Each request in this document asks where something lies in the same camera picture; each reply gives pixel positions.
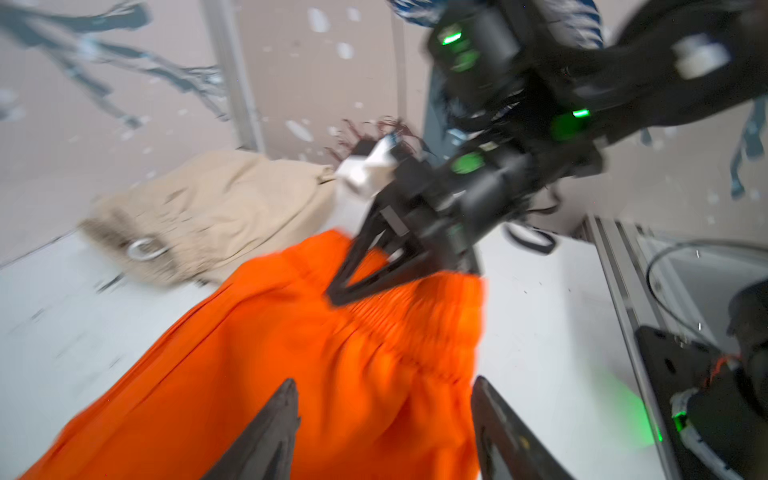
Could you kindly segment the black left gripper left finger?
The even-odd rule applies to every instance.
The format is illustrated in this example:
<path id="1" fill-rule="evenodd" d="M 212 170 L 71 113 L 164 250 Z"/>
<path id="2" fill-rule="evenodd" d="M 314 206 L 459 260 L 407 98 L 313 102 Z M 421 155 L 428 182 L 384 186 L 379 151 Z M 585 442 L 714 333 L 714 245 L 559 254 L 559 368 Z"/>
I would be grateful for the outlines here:
<path id="1" fill-rule="evenodd" d="M 301 422 L 298 407 L 296 383 L 286 379 L 203 479 L 289 479 Z"/>

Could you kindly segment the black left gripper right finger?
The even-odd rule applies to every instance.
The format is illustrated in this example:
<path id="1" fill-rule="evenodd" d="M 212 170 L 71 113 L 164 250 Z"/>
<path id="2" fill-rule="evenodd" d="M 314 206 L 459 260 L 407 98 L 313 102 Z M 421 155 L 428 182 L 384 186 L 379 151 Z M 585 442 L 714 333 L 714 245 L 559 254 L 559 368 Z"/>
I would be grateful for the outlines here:
<path id="1" fill-rule="evenodd" d="M 471 411 L 482 479 L 573 479 L 483 376 L 474 381 Z"/>

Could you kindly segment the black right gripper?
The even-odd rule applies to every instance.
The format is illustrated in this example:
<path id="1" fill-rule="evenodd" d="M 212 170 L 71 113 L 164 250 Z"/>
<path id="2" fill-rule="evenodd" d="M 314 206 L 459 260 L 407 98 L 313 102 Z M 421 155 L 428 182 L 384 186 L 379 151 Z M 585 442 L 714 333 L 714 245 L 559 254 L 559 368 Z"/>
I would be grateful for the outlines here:
<path id="1" fill-rule="evenodd" d="M 442 270 L 477 270 L 474 245 L 523 203 L 528 156 L 470 152 L 439 167 L 397 156 L 392 181 L 375 197 L 359 234 L 326 290 L 337 307 L 426 278 Z M 354 280 L 381 248 L 384 264 Z"/>

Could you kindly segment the orange shorts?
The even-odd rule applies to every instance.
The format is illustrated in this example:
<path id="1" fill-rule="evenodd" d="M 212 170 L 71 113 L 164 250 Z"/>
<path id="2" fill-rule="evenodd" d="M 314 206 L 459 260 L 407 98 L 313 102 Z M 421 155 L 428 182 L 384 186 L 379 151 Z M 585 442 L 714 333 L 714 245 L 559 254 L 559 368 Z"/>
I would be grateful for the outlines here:
<path id="1" fill-rule="evenodd" d="M 29 479 L 199 479 L 286 380 L 295 479 L 474 479 L 484 285 L 442 272 L 344 306 L 329 231 L 250 260 L 74 417 Z"/>

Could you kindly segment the beige shorts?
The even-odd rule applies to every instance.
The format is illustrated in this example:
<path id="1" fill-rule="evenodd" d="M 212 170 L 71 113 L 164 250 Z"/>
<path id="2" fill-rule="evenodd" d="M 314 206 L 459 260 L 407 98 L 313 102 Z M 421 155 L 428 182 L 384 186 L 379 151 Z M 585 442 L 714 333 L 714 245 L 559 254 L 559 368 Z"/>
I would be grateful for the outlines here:
<path id="1" fill-rule="evenodd" d="M 222 283 L 243 263 L 312 236 L 334 203 L 331 166 L 211 151 L 98 201 L 79 230 L 136 280 Z"/>

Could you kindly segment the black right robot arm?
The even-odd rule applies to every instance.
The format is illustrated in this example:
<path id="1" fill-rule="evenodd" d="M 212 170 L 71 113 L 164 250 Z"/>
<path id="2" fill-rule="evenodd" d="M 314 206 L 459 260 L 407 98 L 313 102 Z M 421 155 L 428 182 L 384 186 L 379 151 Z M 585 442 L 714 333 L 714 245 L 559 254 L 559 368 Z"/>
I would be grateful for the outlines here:
<path id="1" fill-rule="evenodd" d="M 425 41 L 468 134 L 438 167 L 401 146 L 327 294 L 347 305 L 442 270 L 475 273 L 475 245 L 534 196 L 603 167 L 648 127 L 692 123 L 767 90 L 759 1 L 649 1 L 619 40 L 577 43 L 553 5 L 455 2 Z"/>

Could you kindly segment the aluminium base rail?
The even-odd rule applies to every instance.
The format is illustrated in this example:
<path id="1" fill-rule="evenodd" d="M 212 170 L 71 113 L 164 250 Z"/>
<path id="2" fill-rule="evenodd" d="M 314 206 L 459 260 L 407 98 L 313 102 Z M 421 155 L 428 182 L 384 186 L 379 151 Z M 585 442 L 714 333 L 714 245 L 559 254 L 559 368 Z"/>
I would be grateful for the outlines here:
<path id="1" fill-rule="evenodd" d="M 632 222 L 588 214 L 579 231 L 597 249 L 639 393 L 656 435 L 655 450 L 664 477 L 679 479 L 681 472 L 675 452 L 666 439 L 668 429 L 635 337 L 635 331 L 642 326 L 667 328 L 665 315 L 654 305 L 645 286 L 647 260 L 639 244 L 642 229 Z"/>

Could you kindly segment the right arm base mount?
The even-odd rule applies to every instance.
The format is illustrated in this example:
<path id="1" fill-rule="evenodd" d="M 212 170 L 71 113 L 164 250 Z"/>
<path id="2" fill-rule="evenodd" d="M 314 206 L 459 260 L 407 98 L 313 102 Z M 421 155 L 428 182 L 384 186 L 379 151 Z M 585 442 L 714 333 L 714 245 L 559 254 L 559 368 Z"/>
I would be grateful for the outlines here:
<path id="1" fill-rule="evenodd" d="M 685 479 L 767 476 L 767 284 L 736 293 L 727 335 L 739 354 L 648 326 L 635 338 Z"/>

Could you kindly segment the aluminium frame corner post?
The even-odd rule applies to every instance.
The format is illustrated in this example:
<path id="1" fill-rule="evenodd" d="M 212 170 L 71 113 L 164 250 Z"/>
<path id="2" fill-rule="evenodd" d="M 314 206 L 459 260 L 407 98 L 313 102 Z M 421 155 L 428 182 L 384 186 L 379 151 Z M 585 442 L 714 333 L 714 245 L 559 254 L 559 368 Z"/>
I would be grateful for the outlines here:
<path id="1" fill-rule="evenodd" d="M 250 85 L 233 4 L 225 0 L 202 0 L 200 4 L 223 76 L 230 121 L 240 147 L 266 154 L 266 142 Z"/>

